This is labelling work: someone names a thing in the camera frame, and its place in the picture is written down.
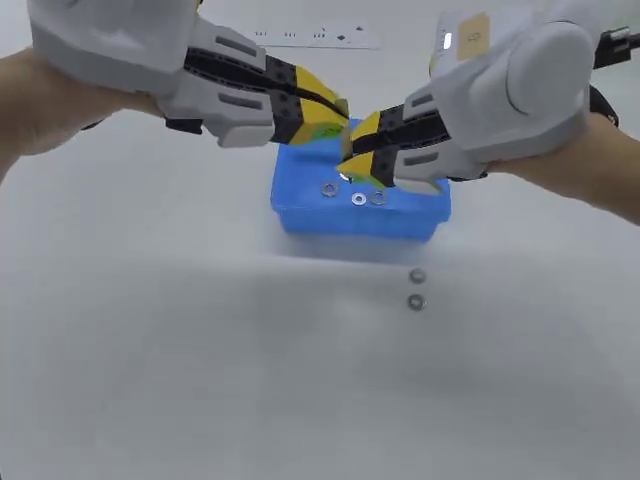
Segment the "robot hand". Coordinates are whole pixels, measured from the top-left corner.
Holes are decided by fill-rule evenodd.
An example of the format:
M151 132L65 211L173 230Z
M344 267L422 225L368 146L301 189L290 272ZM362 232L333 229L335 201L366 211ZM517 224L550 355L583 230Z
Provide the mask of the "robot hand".
M596 7L583 0L544 15L512 6L442 16L430 84L345 131L338 171L438 193L441 179L482 178L489 162L570 142L586 130L590 108L617 125L591 72L629 60L640 41L628 29L601 32Z
M74 79L152 95L167 127L222 147L339 135L345 100L304 68L209 23L197 0L28 0L35 52Z

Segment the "small metal ring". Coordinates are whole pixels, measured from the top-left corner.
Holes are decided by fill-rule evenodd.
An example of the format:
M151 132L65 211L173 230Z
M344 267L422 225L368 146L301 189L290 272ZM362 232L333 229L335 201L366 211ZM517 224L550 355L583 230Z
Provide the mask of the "small metal ring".
M422 295L414 293L407 298L407 305L414 312L420 312L425 309L427 302Z
M421 268L414 268L409 272L409 280L411 280L411 283L420 285L427 281L427 273Z
M325 197L335 197L338 194L338 185L327 182L320 189L320 193Z
M383 190L377 190L371 194L369 200L374 205L384 205L387 203L387 194Z
M367 203L367 196L364 193L354 193L351 195L351 203L357 206L364 205Z

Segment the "blue container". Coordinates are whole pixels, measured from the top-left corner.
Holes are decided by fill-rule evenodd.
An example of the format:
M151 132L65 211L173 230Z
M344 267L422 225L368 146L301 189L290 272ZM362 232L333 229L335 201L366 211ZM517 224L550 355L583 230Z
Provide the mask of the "blue container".
M340 178L335 166L341 160L338 139L308 145L280 146L271 186L271 207L280 216L285 231L322 235L368 235L373 237L428 241L440 223L451 216L449 183L441 183L441 195L421 195L397 188L385 190L386 203L374 205L371 195L378 189L350 184ZM335 196L322 194L326 183L338 186ZM354 205L352 195L363 193L367 202Z

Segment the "white tabletop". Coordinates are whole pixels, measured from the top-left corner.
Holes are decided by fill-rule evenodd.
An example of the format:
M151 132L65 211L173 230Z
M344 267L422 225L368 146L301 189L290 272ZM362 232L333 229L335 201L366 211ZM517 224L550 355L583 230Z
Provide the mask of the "white tabletop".
M255 2L205 12L378 31L377 52L272 51L357 116L426 81L437 12L465 3ZM21 0L0 14L6 54L28 25ZM636 136L639 75L595 80ZM495 176L454 186L427 246L290 238L274 161L123 114L11 172L5 480L637 478L640 229Z

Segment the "cable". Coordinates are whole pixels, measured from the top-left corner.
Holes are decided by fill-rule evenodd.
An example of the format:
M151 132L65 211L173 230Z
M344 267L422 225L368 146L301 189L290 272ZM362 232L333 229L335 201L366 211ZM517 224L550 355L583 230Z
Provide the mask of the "cable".
M640 33L636 33L635 35L631 35L629 37L629 47L631 48L631 50L640 48Z
M594 70L631 60L631 51L640 48L640 34L631 35L629 27L608 30L600 37Z

